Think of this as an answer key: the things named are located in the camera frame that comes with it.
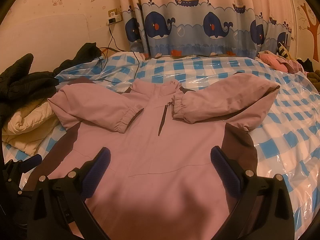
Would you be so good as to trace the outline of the pink and brown jacket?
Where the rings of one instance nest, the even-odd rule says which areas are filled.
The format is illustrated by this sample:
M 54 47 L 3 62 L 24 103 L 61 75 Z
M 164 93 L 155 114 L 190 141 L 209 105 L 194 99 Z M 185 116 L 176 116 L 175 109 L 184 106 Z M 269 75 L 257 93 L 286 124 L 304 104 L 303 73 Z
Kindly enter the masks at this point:
M 267 116 L 279 85 L 236 73 L 198 91 L 172 80 L 135 80 L 123 93 L 76 80 L 48 102 L 66 129 L 25 184 L 64 177 L 106 147 L 111 162 L 87 201 L 111 239 L 211 239 L 236 199 L 210 152 L 219 146 L 257 170 L 251 131 Z

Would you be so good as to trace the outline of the black clothes pile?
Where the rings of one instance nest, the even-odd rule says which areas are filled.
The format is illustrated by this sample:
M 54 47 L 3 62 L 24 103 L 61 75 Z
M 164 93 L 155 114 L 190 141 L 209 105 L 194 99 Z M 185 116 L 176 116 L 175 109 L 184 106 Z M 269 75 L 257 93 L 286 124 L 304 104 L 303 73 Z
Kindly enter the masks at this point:
M 25 104 L 53 96 L 59 84 L 56 76 L 65 69 L 92 62 L 101 56 L 95 43 L 86 43 L 72 60 L 65 60 L 52 72 L 30 73 L 34 56 L 24 55 L 1 74 L 1 127 Z

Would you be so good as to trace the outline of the pink clothes pile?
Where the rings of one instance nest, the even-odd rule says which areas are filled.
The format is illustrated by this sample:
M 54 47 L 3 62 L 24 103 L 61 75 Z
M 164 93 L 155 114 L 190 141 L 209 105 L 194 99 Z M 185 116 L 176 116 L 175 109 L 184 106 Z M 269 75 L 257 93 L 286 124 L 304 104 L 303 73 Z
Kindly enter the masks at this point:
M 270 68 L 274 70 L 289 74 L 295 74 L 297 72 L 305 74 L 302 65 L 296 60 L 286 59 L 268 50 L 260 51 L 258 57 L 263 61 L 263 63 L 268 64 Z

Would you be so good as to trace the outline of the white power strip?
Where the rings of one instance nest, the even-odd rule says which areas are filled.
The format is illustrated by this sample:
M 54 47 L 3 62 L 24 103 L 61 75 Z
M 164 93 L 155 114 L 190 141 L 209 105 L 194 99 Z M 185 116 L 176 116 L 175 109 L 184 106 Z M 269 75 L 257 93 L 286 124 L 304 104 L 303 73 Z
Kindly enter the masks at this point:
M 121 12 L 117 8 L 108 11 L 107 25 L 116 24 L 122 20 Z

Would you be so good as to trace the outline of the tree decorated wardrobe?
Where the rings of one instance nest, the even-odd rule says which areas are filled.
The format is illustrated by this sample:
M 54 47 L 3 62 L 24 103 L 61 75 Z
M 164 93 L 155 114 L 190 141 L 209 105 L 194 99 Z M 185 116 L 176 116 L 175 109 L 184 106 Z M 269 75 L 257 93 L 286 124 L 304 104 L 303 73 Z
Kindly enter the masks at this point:
M 291 50 L 303 61 L 309 59 L 313 68 L 319 69 L 319 19 L 306 0 L 292 0 L 295 31 Z

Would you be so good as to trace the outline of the whale pattern curtain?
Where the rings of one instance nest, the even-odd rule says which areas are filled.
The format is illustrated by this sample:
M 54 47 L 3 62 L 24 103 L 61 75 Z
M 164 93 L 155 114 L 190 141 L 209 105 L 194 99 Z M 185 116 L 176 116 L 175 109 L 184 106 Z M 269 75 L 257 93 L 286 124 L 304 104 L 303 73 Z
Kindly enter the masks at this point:
M 290 46 L 291 0 L 120 0 L 125 33 L 146 57 L 227 54 L 254 58 Z

